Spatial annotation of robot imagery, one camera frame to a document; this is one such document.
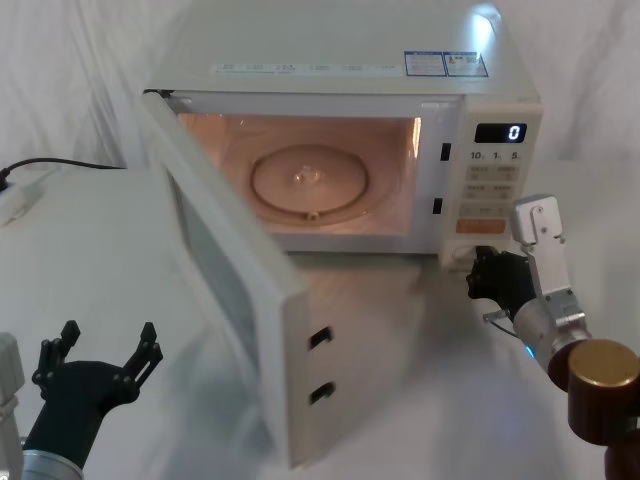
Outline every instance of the microwave label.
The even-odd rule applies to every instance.
[[[478,52],[443,52],[448,77],[488,77]]]
[[[404,52],[404,63],[409,77],[446,77],[442,52]]]
[[[488,77],[478,52],[404,52],[409,77]]]
[[[308,63],[217,63],[212,75],[266,75],[293,77],[402,77],[401,65],[308,64]]]

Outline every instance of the microwave door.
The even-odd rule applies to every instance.
[[[276,449],[299,464],[310,454],[305,283],[165,100],[145,93],[141,110],[182,274],[207,319],[242,349]]]

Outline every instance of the gold cap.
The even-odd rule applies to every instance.
[[[596,387],[623,387],[640,376],[640,361],[630,348],[613,340],[586,340],[569,355],[569,370]]]

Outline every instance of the black cable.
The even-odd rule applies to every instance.
[[[27,160],[21,160],[13,165],[9,165],[6,168],[0,170],[0,192],[7,188],[7,177],[16,168],[24,167],[25,165],[31,165],[33,163],[62,163],[65,165],[74,165],[76,167],[95,168],[96,170],[123,170],[122,167],[112,167],[111,165],[99,165],[97,163],[77,162],[75,160],[65,160],[63,158],[29,158]]]
[[[503,332],[504,332],[504,333],[506,333],[507,335],[511,335],[512,337],[515,337],[515,338],[520,338],[520,337],[518,337],[515,333],[513,333],[511,330],[507,330],[507,329],[506,329],[506,328],[504,328],[503,326],[498,325],[496,322],[493,322],[493,321],[492,321],[492,322],[489,322],[489,323],[490,323],[491,325],[493,325],[494,327],[496,327],[498,330],[503,331]]]

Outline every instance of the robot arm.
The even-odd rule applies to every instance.
[[[102,420],[113,408],[134,402],[142,384],[162,360],[156,331],[149,322],[142,330],[138,348],[123,367],[104,362],[65,363],[79,336],[78,325],[69,321],[60,338],[41,344],[33,383],[40,387],[45,404],[24,451],[12,415],[17,403],[13,394],[24,383],[20,357],[15,339],[0,336],[0,340],[12,340],[8,347],[0,343],[0,373],[11,372],[15,378],[8,385],[10,389],[2,385],[8,395],[0,391],[0,480],[3,468],[8,468],[7,478],[18,480],[82,480],[82,468]]]
[[[640,362],[626,346],[595,340],[571,288],[555,197],[516,203],[511,225],[526,256],[477,247],[469,297],[494,300],[552,382],[568,393],[569,425],[580,438],[610,445],[636,430]]]

